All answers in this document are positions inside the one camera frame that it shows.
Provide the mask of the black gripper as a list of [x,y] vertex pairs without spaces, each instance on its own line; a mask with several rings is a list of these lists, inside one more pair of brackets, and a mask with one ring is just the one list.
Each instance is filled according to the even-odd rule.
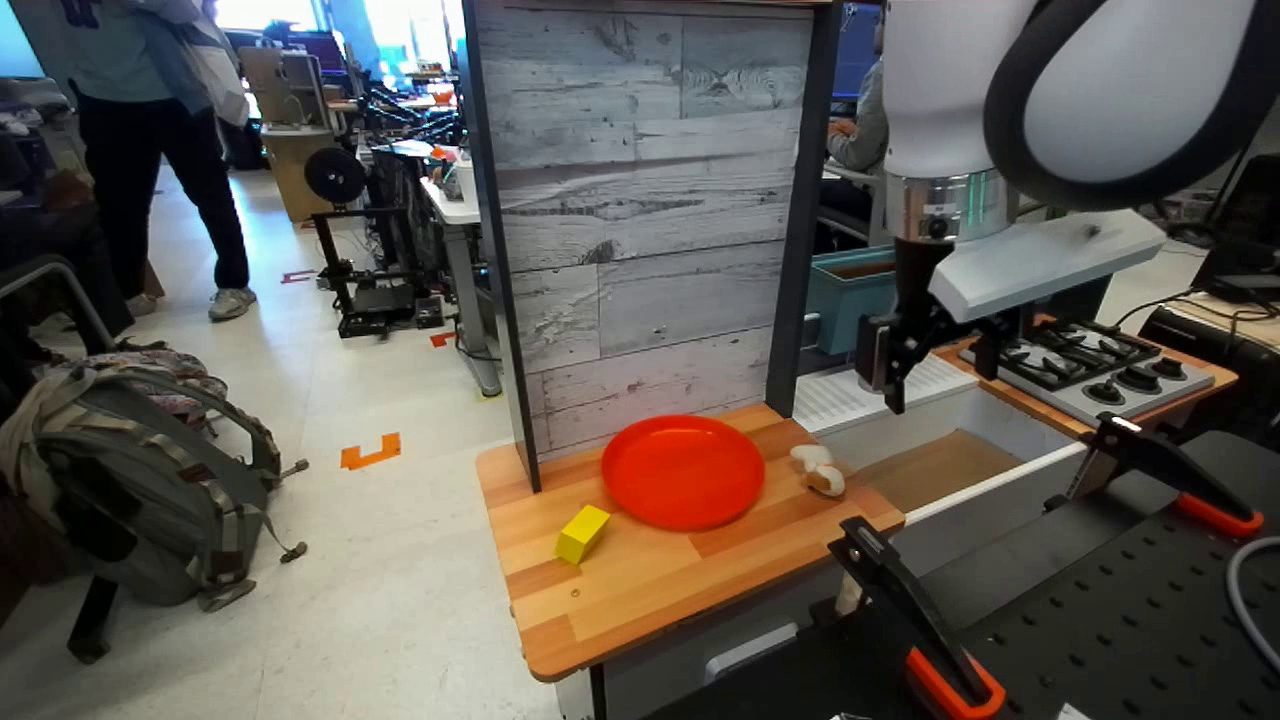
[[984,318],[954,318],[931,292],[936,264],[950,255],[950,243],[895,243],[895,311],[875,333],[872,370],[883,382],[883,404],[902,410],[908,370],[939,343],[971,334],[974,370],[1000,376],[1000,351],[1015,341],[1022,311],[1009,308]]

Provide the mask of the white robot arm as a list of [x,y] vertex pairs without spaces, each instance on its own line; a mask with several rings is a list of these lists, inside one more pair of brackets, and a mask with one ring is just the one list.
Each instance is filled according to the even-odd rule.
[[888,0],[888,404],[931,346],[1156,252],[1139,209],[1267,119],[1280,0]]

